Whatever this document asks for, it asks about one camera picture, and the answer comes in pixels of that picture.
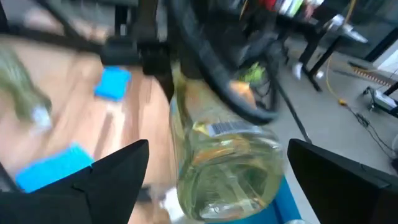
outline blue object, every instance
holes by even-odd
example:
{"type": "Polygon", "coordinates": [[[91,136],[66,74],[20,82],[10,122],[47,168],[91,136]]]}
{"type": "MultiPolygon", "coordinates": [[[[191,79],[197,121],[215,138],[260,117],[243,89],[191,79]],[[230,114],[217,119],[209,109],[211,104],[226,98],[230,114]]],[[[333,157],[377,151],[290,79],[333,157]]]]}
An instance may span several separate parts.
{"type": "Polygon", "coordinates": [[[263,211],[227,224],[285,224],[291,220],[300,220],[301,216],[284,177],[280,183],[278,194],[274,201],[263,211]]]}
{"type": "Polygon", "coordinates": [[[107,67],[102,73],[101,81],[94,94],[107,100],[120,101],[126,94],[127,83],[131,75],[127,70],[118,67],[107,67]]]}
{"type": "Polygon", "coordinates": [[[78,144],[72,144],[63,152],[26,167],[17,174],[16,182],[26,193],[31,193],[92,163],[94,160],[78,144]]]}

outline blue sponge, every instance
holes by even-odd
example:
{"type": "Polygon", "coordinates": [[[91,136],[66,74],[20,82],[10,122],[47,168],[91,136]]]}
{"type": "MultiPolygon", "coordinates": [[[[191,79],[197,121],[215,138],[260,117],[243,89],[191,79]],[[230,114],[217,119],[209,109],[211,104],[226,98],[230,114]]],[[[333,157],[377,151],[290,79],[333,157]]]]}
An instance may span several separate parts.
{"type": "Polygon", "coordinates": [[[78,144],[72,144],[63,152],[26,167],[17,174],[16,182],[26,193],[31,193],[92,163],[94,160],[78,144]]]}
{"type": "Polygon", "coordinates": [[[130,72],[118,67],[107,67],[94,94],[108,100],[120,101],[126,94],[127,83],[130,79],[130,72]]]}

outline gray floor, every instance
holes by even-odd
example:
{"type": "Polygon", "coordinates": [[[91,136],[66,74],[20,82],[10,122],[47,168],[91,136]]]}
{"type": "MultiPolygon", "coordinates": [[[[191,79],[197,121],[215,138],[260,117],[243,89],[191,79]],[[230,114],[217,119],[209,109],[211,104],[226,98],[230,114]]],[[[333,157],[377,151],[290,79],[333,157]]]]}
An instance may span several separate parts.
{"type": "MultiPolygon", "coordinates": [[[[292,55],[297,56],[303,49],[302,47],[300,43],[292,44],[290,47],[291,52],[293,52],[292,55]]],[[[367,86],[378,87],[378,84],[362,78],[354,78],[332,72],[336,67],[347,69],[348,67],[344,67],[341,64],[340,66],[334,65],[339,61],[344,62],[344,60],[346,60],[346,57],[342,55],[337,54],[333,56],[331,63],[333,66],[331,66],[331,72],[329,73],[329,81],[332,89],[334,89],[339,97],[348,101],[350,107],[355,112],[361,112],[367,117],[376,128],[380,137],[388,145],[391,145],[391,142],[398,134],[398,119],[381,111],[370,112],[368,110],[369,96],[360,96],[360,94],[367,86]]],[[[297,80],[293,77],[289,68],[286,68],[280,75],[282,86],[293,102],[314,145],[375,169],[397,175],[389,164],[389,158],[380,150],[369,133],[347,109],[337,103],[335,97],[328,91],[325,77],[318,81],[323,92],[317,93],[306,77],[297,80]]],[[[281,105],[280,117],[276,122],[271,124],[271,128],[280,137],[285,148],[288,145],[289,139],[303,139],[284,102],[281,105]]],[[[319,223],[297,180],[294,178],[290,166],[287,166],[286,178],[303,219],[312,224],[319,223]]]]}

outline white shoe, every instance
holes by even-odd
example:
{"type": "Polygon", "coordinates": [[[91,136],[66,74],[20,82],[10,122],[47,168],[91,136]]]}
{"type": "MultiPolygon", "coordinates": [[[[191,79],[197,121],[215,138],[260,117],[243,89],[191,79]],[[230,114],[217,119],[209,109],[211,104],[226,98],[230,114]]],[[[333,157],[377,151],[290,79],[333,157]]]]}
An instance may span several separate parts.
{"type": "Polygon", "coordinates": [[[318,72],[317,72],[317,75],[315,75],[315,77],[316,77],[317,79],[321,79],[321,78],[323,77],[324,74],[325,74],[325,73],[324,73],[323,71],[318,71],[318,72]]]}
{"type": "Polygon", "coordinates": [[[301,79],[301,71],[303,69],[303,63],[299,62],[293,65],[293,75],[299,80],[301,79]]]}

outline yellow liquid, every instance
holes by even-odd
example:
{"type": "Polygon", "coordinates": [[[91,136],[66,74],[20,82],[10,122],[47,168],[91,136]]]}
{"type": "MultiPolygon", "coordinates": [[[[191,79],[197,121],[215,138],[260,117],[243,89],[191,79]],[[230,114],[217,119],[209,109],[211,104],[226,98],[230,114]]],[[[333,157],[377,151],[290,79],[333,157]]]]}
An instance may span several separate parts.
{"type": "Polygon", "coordinates": [[[274,133],[242,121],[201,81],[176,85],[171,107],[178,200],[186,216],[224,222],[266,208],[283,176],[274,133]],[[212,129],[219,124],[246,129],[212,129]]]}

